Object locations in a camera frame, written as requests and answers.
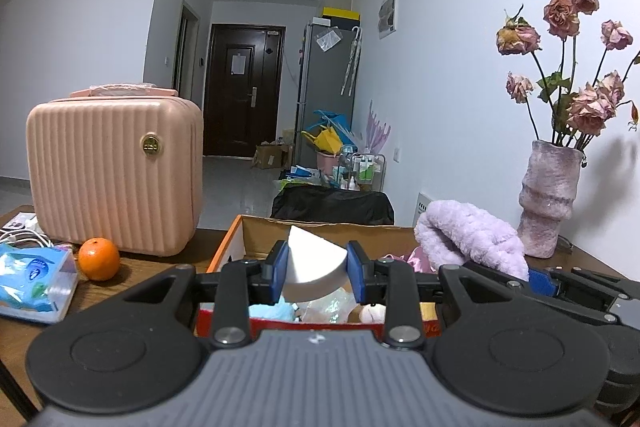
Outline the translucent plastic bag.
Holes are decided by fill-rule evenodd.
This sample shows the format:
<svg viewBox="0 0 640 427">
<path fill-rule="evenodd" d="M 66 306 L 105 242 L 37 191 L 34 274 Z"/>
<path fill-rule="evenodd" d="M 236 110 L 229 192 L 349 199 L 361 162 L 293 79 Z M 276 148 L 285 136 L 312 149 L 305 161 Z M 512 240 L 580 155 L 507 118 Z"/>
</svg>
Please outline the translucent plastic bag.
<svg viewBox="0 0 640 427">
<path fill-rule="evenodd" d="M 343 324 L 356 306 L 352 292 L 340 287 L 319 299 L 299 303 L 298 317 L 304 323 Z"/>
</svg>

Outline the brown cardboard box on floor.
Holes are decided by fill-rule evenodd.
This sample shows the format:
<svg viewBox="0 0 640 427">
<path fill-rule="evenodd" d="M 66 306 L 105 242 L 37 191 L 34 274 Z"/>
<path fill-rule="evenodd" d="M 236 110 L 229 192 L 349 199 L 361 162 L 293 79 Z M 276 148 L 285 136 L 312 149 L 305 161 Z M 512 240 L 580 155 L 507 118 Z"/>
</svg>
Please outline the brown cardboard box on floor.
<svg viewBox="0 0 640 427">
<path fill-rule="evenodd" d="M 293 147 L 290 144 L 258 145 L 252 160 L 254 168 L 288 169 L 291 167 Z"/>
</svg>

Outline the orange fruit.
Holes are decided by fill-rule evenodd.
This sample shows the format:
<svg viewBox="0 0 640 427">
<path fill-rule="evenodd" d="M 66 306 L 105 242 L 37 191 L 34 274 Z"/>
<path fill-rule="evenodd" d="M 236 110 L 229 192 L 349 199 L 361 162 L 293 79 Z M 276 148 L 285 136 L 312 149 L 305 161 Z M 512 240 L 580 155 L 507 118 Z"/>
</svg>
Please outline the orange fruit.
<svg viewBox="0 0 640 427">
<path fill-rule="evenodd" d="M 79 248 L 77 261 L 87 279 L 96 282 L 111 280 L 120 267 L 118 248 L 104 237 L 87 239 Z"/>
</svg>

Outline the red cardboard box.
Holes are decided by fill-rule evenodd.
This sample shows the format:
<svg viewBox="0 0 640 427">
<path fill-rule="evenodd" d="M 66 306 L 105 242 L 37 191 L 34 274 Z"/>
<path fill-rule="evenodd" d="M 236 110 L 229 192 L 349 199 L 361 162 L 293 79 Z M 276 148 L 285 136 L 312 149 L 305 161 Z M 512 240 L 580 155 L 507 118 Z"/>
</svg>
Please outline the red cardboard box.
<svg viewBox="0 0 640 427">
<path fill-rule="evenodd" d="M 383 335 L 382 321 L 373 316 L 382 307 L 363 311 L 355 303 L 346 270 L 346 245 L 350 241 L 358 243 L 373 260 L 405 258 L 418 249 L 413 229 L 239 216 L 207 271 L 218 272 L 229 261 L 264 260 L 280 241 L 292 247 L 281 301 L 299 305 L 302 319 L 294 322 L 258 314 L 250 318 L 254 336 L 266 329 L 370 329 L 376 337 Z"/>
</svg>

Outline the yellow bag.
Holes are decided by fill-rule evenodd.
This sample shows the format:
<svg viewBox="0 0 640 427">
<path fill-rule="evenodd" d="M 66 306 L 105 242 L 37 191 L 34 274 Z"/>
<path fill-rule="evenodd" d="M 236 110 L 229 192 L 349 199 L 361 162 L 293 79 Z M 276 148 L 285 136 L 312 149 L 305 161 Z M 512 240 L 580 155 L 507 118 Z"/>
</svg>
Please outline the yellow bag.
<svg viewBox="0 0 640 427">
<path fill-rule="evenodd" d="M 303 130 L 300 135 L 322 154 L 336 156 L 343 147 L 343 142 L 333 127 L 322 126 L 318 134 Z"/>
</svg>

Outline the pink ribbed small suitcase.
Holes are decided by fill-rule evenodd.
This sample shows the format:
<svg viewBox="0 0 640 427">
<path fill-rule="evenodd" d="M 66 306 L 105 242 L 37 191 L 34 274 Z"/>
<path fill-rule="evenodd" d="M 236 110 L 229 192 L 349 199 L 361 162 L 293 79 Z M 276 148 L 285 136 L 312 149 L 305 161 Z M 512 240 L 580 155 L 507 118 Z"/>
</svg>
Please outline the pink ribbed small suitcase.
<svg viewBox="0 0 640 427">
<path fill-rule="evenodd" d="M 26 120 L 32 201 L 51 239 L 104 237 L 122 251 L 171 257 L 202 210 L 203 114 L 163 88 L 75 92 Z"/>
</svg>

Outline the white and yellow plush alpaca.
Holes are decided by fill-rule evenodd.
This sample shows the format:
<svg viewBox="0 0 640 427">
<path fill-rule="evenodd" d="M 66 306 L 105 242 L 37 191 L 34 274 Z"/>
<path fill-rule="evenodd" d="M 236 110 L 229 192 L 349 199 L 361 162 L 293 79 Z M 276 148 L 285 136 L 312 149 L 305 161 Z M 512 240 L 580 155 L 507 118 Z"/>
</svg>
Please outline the white and yellow plush alpaca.
<svg viewBox="0 0 640 427">
<path fill-rule="evenodd" d="M 383 324 L 385 314 L 386 306 L 383 305 L 357 305 L 349 312 L 347 322 L 350 324 Z"/>
</svg>

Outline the white wall panel box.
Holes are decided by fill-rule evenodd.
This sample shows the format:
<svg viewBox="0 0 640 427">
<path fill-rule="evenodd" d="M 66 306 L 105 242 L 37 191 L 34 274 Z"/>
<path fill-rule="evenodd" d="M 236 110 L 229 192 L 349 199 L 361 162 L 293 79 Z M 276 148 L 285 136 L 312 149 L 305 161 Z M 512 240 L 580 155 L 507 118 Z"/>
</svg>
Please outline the white wall panel box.
<svg viewBox="0 0 640 427">
<path fill-rule="evenodd" d="M 378 38 L 393 34 L 398 26 L 398 0 L 383 0 L 378 9 Z"/>
</svg>

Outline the white board with label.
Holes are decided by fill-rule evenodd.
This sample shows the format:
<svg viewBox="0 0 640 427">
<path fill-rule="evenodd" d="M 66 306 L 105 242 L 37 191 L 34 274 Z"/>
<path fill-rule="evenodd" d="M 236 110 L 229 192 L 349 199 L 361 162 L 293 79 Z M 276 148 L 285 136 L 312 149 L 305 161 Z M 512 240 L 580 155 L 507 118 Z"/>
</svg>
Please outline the white board with label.
<svg viewBox="0 0 640 427">
<path fill-rule="evenodd" d="M 431 197 L 428 197 L 422 192 L 418 193 L 418 197 L 416 198 L 416 208 L 414 208 L 414 216 L 412 221 L 412 225 L 414 227 L 418 223 L 422 213 L 427 210 L 427 207 L 431 204 L 431 202 L 433 202 L 433 199 L 431 199 Z"/>
</svg>

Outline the light blue plush toy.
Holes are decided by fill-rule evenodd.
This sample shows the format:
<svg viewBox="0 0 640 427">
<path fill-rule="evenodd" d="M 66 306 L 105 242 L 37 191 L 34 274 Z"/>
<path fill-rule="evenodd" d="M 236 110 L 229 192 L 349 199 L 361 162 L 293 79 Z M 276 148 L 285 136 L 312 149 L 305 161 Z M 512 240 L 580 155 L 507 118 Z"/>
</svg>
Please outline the light blue plush toy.
<svg viewBox="0 0 640 427">
<path fill-rule="evenodd" d="M 297 306 L 280 297 L 274 305 L 253 305 L 248 308 L 251 319 L 265 321 L 294 322 Z"/>
</svg>

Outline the white wedge sponge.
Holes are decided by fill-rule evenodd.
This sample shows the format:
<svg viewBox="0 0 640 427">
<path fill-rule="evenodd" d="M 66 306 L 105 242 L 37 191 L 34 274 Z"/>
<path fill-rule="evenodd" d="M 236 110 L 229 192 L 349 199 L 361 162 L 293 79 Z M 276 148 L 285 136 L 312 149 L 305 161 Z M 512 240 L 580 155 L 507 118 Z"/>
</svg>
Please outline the white wedge sponge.
<svg viewBox="0 0 640 427">
<path fill-rule="evenodd" d="M 299 227 L 288 232 L 288 267 L 283 296 L 306 303 L 329 295 L 347 282 L 347 251 Z"/>
</svg>

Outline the lilac fluffy towel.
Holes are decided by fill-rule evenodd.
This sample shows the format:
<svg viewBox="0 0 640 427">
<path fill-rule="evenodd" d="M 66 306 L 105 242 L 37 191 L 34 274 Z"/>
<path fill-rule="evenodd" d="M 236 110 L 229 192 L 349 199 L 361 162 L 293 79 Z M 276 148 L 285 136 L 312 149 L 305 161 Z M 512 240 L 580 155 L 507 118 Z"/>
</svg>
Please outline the lilac fluffy towel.
<svg viewBox="0 0 640 427">
<path fill-rule="evenodd" d="M 529 267 L 518 232 L 469 202 L 434 200 L 414 227 L 416 243 L 430 268 L 473 261 L 527 282 Z"/>
</svg>

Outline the dried pink roses bouquet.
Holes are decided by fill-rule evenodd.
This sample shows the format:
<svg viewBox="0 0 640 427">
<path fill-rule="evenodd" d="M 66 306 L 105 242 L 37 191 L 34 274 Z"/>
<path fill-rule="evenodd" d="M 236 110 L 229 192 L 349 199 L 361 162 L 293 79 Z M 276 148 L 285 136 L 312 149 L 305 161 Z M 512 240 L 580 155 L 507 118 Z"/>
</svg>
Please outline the dried pink roses bouquet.
<svg viewBox="0 0 640 427">
<path fill-rule="evenodd" d="M 506 93 L 514 103 L 526 107 L 536 138 L 540 133 L 530 104 L 533 96 L 550 108 L 550 143 L 579 152 L 583 152 L 625 106 L 629 108 L 628 129 L 639 129 L 639 105 L 628 98 L 625 91 L 631 69 L 639 65 L 638 55 L 623 72 L 604 70 L 608 54 L 625 51 L 634 44 L 634 37 L 619 20 L 606 20 L 601 24 L 602 52 L 598 67 L 590 80 L 578 82 L 580 22 L 598 9 L 599 0 L 550 0 L 544 6 L 542 20 L 548 34 L 560 40 L 559 64 L 550 72 L 544 70 L 539 58 L 541 34 L 525 19 L 522 10 L 506 16 L 495 38 L 500 55 L 529 56 L 536 65 L 539 78 L 535 81 L 513 72 L 506 75 Z"/>
</svg>

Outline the grey refrigerator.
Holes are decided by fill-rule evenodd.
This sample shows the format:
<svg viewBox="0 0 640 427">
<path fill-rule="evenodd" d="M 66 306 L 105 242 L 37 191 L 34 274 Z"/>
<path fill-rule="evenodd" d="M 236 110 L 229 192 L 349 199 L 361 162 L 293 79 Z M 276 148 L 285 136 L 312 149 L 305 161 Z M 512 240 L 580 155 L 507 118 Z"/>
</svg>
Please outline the grey refrigerator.
<svg viewBox="0 0 640 427">
<path fill-rule="evenodd" d="M 347 77 L 347 69 L 356 37 L 356 31 L 335 26 L 308 24 L 305 28 L 295 117 L 295 165 L 316 167 L 316 152 L 300 132 L 317 124 L 317 110 L 344 115 L 347 124 L 352 124 L 356 81 Z"/>
</svg>

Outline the blue tissue pack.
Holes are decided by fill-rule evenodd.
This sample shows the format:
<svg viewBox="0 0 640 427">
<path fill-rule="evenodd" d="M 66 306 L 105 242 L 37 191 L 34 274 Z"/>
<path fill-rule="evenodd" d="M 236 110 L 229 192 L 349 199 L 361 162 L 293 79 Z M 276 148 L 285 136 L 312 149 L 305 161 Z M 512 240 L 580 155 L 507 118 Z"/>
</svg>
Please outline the blue tissue pack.
<svg viewBox="0 0 640 427">
<path fill-rule="evenodd" d="M 42 324 L 66 317 L 79 280 L 71 251 L 2 244 L 0 261 L 2 317 Z"/>
</svg>

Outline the yellow box on refrigerator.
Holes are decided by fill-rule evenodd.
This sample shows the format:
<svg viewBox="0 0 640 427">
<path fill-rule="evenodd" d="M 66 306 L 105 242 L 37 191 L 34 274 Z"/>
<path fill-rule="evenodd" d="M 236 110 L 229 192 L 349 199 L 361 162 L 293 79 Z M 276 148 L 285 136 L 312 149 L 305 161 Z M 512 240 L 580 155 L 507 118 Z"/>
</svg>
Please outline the yellow box on refrigerator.
<svg viewBox="0 0 640 427">
<path fill-rule="evenodd" d="M 339 18 L 340 20 L 354 20 L 355 22 L 360 21 L 360 14 L 358 12 L 345 10 L 345 9 L 331 8 L 330 6 L 325 6 L 322 9 L 322 17 L 323 18 Z"/>
</svg>

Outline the dark brown entrance door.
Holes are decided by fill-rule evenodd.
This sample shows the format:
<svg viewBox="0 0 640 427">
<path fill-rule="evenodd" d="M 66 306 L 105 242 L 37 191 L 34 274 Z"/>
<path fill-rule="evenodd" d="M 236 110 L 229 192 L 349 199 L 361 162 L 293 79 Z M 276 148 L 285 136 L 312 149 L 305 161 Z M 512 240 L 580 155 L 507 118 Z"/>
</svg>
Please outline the dark brown entrance door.
<svg viewBox="0 0 640 427">
<path fill-rule="evenodd" d="M 206 156 L 251 158 L 277 138 L 285 28 L 213 24 L 204 90 Z"/>
</svg>

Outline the pink ceramic vase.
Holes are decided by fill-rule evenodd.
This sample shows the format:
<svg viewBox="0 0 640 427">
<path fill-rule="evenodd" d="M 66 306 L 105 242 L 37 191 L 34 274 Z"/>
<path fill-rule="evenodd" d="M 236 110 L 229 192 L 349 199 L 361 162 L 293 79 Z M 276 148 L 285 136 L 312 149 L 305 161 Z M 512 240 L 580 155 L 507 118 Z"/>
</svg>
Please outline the pink ceramic vase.
<svg viewBox="0 0 640 427">
<path fill-rule="evenodd" d="M 518 203 L 518 237 L 529 257 L 553 256 L 564 221 L 570 219 L 584 154 L 536 140 L 528 158 Z"/>
</svg>

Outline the pink satin scrunchie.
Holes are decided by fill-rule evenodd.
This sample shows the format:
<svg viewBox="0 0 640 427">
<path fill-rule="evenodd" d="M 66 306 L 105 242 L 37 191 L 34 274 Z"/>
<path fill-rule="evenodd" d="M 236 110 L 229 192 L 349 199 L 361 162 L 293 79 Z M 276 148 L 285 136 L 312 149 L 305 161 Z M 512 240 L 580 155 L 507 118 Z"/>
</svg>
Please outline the pink satin scrunchie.
<svg viewBox="0 0 640 427">
<path fill-rule="evenodd" d="M 426 273 L 426 274 L 436 274 L 437 271 L 432 267 L 430 259 L 428 259 L 427 254 L 424 253 L 423 249 L 418 246 L 411 251 L 409 254 L 396 256 L 393 254 L 387 254 L 384 256 L 384 259 L 392 259 L 398 260 L 402 262 L 406 262 L 407 265 L 411 265 L 412 269 L 416 273 Z"/>
</svg>

